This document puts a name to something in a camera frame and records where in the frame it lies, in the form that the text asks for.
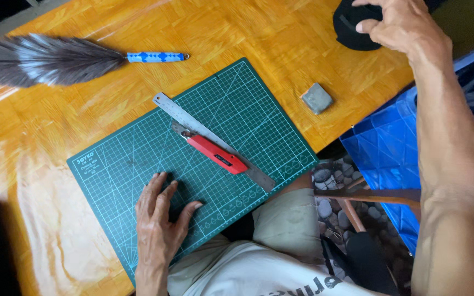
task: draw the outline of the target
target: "beige pants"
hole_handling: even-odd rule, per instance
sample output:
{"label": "beige pants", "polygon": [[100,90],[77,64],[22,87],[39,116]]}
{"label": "beige pants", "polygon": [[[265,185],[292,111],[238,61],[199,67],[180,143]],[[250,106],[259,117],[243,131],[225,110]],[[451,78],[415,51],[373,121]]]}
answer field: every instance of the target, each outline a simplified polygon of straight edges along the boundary
{"label": "beige pants", "polygon": [[[309,264],[324,264],[317,223],[318,212],[312,189],[284,193],[261,205],[253,213],[256,243],[285,253]],[[248,241],[231,243],[218,234],[170,267],[168,293],[182,295],[217,261],[234,247]]]}

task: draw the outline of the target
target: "cutting mat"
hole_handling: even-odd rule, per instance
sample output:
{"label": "cutting mat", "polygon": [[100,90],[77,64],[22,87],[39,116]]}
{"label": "cutting mat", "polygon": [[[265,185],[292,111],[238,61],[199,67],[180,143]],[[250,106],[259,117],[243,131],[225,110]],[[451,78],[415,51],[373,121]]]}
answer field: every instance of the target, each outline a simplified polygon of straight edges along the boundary
{"label": "cutting mat", "polygon": [[171,219],[189,201],[204,204],[193,216],[176,261],[318,163],[246,58],[174,101],[273,178],[276,187],[266,193],[246,175],[219,167],[172,131],[172,118],[160,108],[69,158],[76,181],[133,285],[138,262],[134,206],[153,173],[171,172],[167,182],[181,181],[171,201]]}

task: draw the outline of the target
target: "right hand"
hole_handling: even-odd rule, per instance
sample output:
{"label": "right hand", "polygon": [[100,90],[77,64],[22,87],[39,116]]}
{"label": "right hand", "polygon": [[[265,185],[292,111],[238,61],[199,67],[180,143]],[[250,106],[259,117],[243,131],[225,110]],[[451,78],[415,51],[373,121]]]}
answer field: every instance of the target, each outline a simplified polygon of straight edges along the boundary
{"label": "right hand", "polygon": [[380,5],[383,21],[366,19],[356,26],[372,41],[407,55],[411,63],[452,62],[452,42],[429,15],[424,0],[355,0],[352,6]]}

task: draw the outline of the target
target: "orange table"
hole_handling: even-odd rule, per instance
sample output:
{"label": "orange table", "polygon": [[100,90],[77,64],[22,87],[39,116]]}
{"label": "orange table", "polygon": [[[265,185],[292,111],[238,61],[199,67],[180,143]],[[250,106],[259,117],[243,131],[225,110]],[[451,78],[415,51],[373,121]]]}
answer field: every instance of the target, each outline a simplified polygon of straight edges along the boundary
{"label": "orange table", "polygon": [[[87,37],[123,51],[186,52],[70,87],[0,86],[0,200],[24,295],[124,295],[126,273],[66,159],[246,56],[315,151],[412,81],[404,55],[335,41],[339,0],[72,0],[11,32]],[[314,82],[334,104],[314,115]]]}

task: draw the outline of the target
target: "blue handle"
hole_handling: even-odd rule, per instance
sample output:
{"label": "blue handle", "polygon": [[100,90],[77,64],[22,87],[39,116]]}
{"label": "blue handle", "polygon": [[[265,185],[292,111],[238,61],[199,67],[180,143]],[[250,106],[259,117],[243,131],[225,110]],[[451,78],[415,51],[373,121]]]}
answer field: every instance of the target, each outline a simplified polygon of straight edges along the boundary
{"label": "blue handle", "polygon": [[183,53],[139,52],[128,53],[128,61],[142,63],[178,62],[188,59],[190,55]]}

